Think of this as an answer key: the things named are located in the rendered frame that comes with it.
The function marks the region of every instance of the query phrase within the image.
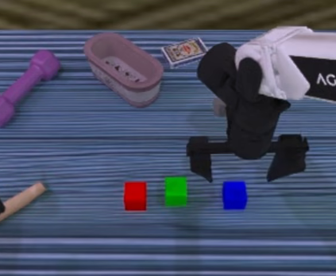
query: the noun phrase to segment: wooden handle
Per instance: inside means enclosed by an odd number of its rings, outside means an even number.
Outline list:
[[[0,222],[15,212],[29,205],[33,200],[42,195],[47,188],[41,182],[37,182],[26,190],[16,194],[5,202],[6,210],[0,214]]]

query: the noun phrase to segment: green cube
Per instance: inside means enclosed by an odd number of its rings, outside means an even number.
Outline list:
[[[165,177],[165,205],[186,206],[187,179],[185,177]]]

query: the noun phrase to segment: blue gray wood plank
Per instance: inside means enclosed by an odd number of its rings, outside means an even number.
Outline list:
[[[271,156],[215,156],[209,184],[190,173],[186,142],[224,139],[225,120],[197,64],[170,70],[160,47],[194,36],[239,46],[261,32],[120,32],[164,64],[161,96],[146,109],[94,79],[82,47],[95,33],[0,31],[0,92],[38,49],[63,65],[0,129],[1,198],[37,180],[49,187],[0,225],[0,275],[336,275],[336,105],[307,99],[281,117],[277,135],[309,138],[306,172],[266,183]],[[164,207],[171,175],[188,179],[186,208]],[[146,213],[124,212],[129,180],[148,182]],[[222,210],[225,180],[247,181],[246,211]]]

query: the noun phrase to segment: blue cube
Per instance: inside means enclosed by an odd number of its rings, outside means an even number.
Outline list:
[[[225,210],[243,210],[247,205],[246,182],[225,181],[222,190],[223,206]]]

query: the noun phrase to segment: cube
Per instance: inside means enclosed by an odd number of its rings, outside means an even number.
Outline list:
[[[222,189],[225,210],[243,210],[247,205],[246,183],[244,181],[226,181]]]
[[[186,206],[187,179],[185,177],[165,177],[165,205]]]
[[[146,211],[147,209],[146,182],[125,182],[124,207],[126,211]]]

